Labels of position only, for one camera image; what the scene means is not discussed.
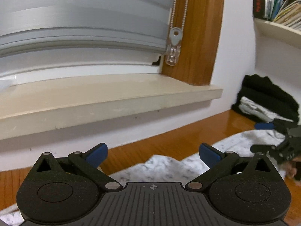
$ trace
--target wooden window trim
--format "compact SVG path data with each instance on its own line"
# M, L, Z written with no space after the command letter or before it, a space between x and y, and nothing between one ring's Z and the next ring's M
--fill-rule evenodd
M174 26L181 27L185 0L177 0ZM189 0L180 59L162 74L191 85L209 85L219 45L224 0Z

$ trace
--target white wall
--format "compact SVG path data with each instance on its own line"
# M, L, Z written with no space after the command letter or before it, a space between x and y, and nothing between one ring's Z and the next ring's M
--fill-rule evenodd
M230 109L245 74L253 73L252 0L225 0L212 84L221 99L0 141L0 170L32 165L42 152L66 156L105 142L110 148L151 137Z
M272 38L258 36L256 51L255 72L268 76L301 104L301 50Z

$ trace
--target ribbed black surface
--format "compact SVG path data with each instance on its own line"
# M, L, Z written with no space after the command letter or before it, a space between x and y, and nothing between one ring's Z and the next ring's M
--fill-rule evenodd
M37 224L25 222L22 226ZM128 183L103 196L89 215L64 226L242 226L212 209L205 196L180 183ZM282 221L266 226L285 226Z

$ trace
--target book spine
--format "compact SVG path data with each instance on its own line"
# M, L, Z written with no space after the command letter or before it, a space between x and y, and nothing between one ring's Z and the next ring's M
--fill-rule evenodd
M265 19L265 0L253 0L253 15L258 19Z

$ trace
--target silver screw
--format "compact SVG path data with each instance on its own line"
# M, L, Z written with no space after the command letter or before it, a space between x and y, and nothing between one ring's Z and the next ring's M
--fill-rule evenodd
M200 182L190 182L188 187L191 189L200 189L203 187L203 185Z
M119 187L120 187L120 184L117 183L117 182L108 182L108 183L106 184L106 188L107 188L107 189L117 189L117 188L119 188Z

